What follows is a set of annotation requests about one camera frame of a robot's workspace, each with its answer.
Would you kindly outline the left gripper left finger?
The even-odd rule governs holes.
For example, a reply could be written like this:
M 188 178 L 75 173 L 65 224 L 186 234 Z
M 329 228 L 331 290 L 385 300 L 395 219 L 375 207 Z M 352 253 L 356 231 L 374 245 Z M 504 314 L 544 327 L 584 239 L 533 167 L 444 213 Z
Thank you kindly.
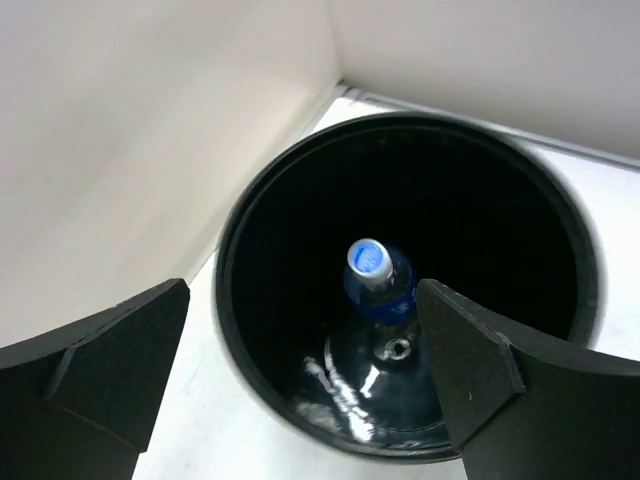
M 150 443 L 190 291 L 170 279 L 1 350 L 1 476 L 129 479 Z

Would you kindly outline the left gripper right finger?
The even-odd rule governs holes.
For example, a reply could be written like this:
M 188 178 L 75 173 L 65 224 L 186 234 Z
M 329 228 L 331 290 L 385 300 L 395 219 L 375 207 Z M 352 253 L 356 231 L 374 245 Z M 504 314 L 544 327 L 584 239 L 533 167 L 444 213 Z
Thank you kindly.
M 470 479 L 635 479 L 639 365 L 557 339 L 446 285 L 417 289 L 453 448 Z

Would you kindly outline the blue label plastic bottle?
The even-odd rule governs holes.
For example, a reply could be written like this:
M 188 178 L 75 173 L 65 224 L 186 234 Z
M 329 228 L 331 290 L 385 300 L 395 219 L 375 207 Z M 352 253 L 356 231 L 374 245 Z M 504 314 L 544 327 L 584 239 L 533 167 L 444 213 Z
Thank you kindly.
M 416 274 L 399 249 L 363 238 L 347 253 L 344 290 L 368 321 L 384 326 L 407 322 L 416 311 Z

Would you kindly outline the black ribbed plastic bin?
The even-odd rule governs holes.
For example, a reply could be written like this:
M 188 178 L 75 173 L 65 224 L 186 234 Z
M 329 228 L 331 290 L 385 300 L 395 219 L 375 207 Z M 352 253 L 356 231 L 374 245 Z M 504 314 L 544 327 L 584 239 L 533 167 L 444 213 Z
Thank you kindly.
M 286 424 L 393 463 L 456 458 L 418 323 L 410 352 L 348 299 L 347 252 L 371 238 L 498 314 L 586 347 L 602 305 L 586 216 L 551 170 L 506 136 L 441 115 L 332 126 L 265 166 L 234 205 L 214 274 L 237 374 Z

